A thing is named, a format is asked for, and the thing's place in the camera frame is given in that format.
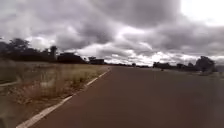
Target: tree line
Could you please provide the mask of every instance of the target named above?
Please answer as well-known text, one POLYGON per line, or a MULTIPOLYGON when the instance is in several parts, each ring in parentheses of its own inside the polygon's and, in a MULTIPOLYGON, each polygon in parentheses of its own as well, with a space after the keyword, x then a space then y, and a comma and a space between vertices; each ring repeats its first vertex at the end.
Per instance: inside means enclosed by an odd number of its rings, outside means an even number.
MULTIPOLYGON (((60 62, 60 63, 87 63, 86 59, 81 58, 74 53, 63 52, 57 55, 58 48, 51 46, 42 51, 30 47, 30 42, 21 38, 14 38, 9 42, 0 40, 0 58, 15 60, 15 61, 44 61, 44 62, 60 62)), ((89 57, 93 64, 107 64, 103 59, 96 59, 95 57, 89 57)), ((148 66, 137 66, 135 63, 132 65, 127 64, 108 64, 114 66, 127 66, 127 67, 140 67, 148 68, 148 66)), ((208 57, 201 56, 196 61, 196 64, 189 63, 184 65, 178 63, 175 66, 169 63, 154 62, 153 68, 172 69, 179 71, 215 71, 215 62, 208 57)))
POLYGON ((195 65, 192 63, 188 63, 188 65, 178 63, 175 66, 172 66, 169 63, 154 62, 153 68, 159 68, 162 71, 164 69, 187 71, 187 72, 195 72, 195 71, 215 72, 216 71, 215 62, 206 56, 201 56, 196 61, 195 65))
POLYGON ((51 46, 42 51, 30 47, 30 42, 14 38, 9 42, 0 41, 0 57, 15 61, 44 61, 61 63, 87 63, 74 53, 63 52, 57 55, 58 48, 51 46))

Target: white road line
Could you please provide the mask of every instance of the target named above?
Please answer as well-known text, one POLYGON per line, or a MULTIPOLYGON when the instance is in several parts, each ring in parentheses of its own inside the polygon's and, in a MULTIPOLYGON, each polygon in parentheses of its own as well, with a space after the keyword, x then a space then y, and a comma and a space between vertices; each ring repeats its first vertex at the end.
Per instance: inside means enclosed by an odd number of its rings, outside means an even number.
MULTIPOLYGON (((97 79, 99 79, 100 77, 104 76, 105 74, 107 74, 110 70, 108 70, 107 72, 103 73, 102 75, 100 75, 97 78, 94 78, 93 80, 91 80, 90 82, 88 82, 85 87, 88 87, 89 85, 91 85, 93 82, 95 82, 97 79)), ((43 117, 47 116, 48 114, 50 114, 52 111, 54 111, 55 109, 59 108, 60 106, 62 106, 65 102, 67 102, 68 100, 70 100, 72 98, 72 96, 67 97, 65 99, 63 99, 60 103, 51 106, 49 108, 44 109, 43 111, 41 111, 39 114, 33 116, 32 118, 30 118, 29 120, 21 123, 20 125, 18 125, 16 128, 29 128, 32 125, 34 125, 35 123, 37 123, 39 120, 41 120, 43 117)))

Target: grassy roadside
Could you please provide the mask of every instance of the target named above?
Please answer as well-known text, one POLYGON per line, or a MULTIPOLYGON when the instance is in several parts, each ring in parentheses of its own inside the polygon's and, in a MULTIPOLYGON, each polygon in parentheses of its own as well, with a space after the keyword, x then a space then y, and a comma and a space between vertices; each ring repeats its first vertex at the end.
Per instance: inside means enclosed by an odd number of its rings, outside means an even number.
POLYGON ((108 69, 95 65, 23 62, 8 68, 11 70, 7 78, 19 78, 20 83, 0 92, 0 119, 7 128, 83 89, 85 83, 108 69))

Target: cloudy sky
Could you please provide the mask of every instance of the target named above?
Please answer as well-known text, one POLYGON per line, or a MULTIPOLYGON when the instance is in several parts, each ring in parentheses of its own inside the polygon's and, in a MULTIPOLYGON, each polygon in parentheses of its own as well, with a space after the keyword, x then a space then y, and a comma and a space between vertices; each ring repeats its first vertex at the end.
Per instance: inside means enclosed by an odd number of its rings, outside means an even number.
POLYGON ((151 65, 224 62, 223 0, 0 0, 0 36, 151 65))

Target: asphalt road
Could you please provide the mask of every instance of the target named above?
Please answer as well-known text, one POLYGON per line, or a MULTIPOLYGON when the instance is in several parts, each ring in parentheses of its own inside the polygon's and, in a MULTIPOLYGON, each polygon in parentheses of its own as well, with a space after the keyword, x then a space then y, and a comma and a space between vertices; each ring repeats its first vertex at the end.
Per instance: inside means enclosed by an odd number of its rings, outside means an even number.
POLYGON ((224 82, 117 67, 32 128, 224 128, 224 82))

